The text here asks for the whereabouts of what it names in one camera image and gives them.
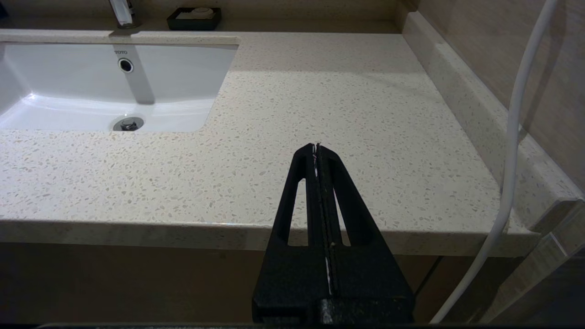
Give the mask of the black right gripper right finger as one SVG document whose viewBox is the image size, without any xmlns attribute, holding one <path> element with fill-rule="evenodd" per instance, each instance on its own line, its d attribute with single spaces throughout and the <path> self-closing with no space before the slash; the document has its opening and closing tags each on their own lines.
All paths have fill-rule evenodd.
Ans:
<svg viewBox="0 0 585 329">
<path fill-rule="evenodd" d="M 330 292 L 317 305 L 318 323 L 412 323 L 412 290 L 342 160 L 318 145 L 316 165 L 330 267 Z"/>
</svg>

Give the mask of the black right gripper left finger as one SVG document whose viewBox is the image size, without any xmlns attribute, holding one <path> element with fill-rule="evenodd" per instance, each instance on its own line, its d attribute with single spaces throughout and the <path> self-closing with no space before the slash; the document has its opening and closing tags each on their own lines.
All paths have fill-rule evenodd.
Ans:
<svg viewBox="0 0 585 329">
<path fill-rule="evenodd" d="M 252 317 L 256 323 L 311 323 L 317 302 L 330 295 L 315 154 L 315 144 L 309 143 L 292 158 L 252 297 Z M 291 219 L 301 180 L 306 184 L 308 244 L 291 246 L 288 243 Z"/>
</svg>

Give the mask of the brown vanity cabinet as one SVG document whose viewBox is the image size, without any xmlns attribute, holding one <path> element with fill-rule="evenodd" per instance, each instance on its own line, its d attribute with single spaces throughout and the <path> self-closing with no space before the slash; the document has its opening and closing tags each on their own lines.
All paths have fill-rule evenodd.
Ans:
<svg viewBox="0 0 585 329">
<path fill-rule="evenodd" d="M 0 242 L 0 324 L 251 323 L 265 252 Z"/>
</svg>

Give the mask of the chrome sink drain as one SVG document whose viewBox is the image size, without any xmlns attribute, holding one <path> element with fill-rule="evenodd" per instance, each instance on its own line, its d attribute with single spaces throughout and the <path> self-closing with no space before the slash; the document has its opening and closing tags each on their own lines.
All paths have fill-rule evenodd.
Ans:
<svg viewBox="0 0 585 329">
<path fill-rule="evenodd" d="M 113 131 L 133 132 L 140 129 L 144 125 L 144 120 L 138 117 L 125 117 L 115 122 Z"/>
</svg>

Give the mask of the black soap dish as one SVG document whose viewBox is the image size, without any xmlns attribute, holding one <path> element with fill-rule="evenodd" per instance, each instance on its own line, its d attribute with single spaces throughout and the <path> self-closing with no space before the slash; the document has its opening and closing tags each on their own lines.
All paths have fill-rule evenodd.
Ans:
<svg viewBox="0 0 585 329">
<path fill-rule="evenodd" d="M 222 9 L 211 8 L 215 15 L 212 19 L 191 19 L 189 12 L 198 7 L 180 7 L 167 17 L 167 25 L 172 31 L 214 31 L 222 20 Z"/>
</svg>

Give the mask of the white ceramic sink basin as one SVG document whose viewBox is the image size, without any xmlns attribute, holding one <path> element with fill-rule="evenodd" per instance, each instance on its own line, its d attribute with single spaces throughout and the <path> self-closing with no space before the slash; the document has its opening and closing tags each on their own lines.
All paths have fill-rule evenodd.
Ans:
<svg viewBox="0 0 585 329">
<path fill-rule="evenodd" d="M 205 125 L 234 44 L 0 44 L 0 129 L 140 133 Z"/>
</svg>

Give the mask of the chrome faucet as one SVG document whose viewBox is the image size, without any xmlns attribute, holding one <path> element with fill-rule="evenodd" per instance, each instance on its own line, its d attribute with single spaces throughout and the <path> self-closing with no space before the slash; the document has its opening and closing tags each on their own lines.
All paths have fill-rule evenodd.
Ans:
<svg viewBox="0 0 585 329">
<path fill-rule="evenodd" d="M 115 15 L 119 29 L 140 27 L 141 23 L 134 12 L 131 0 L 109 0 L 110 7 Z"/>
</svg>

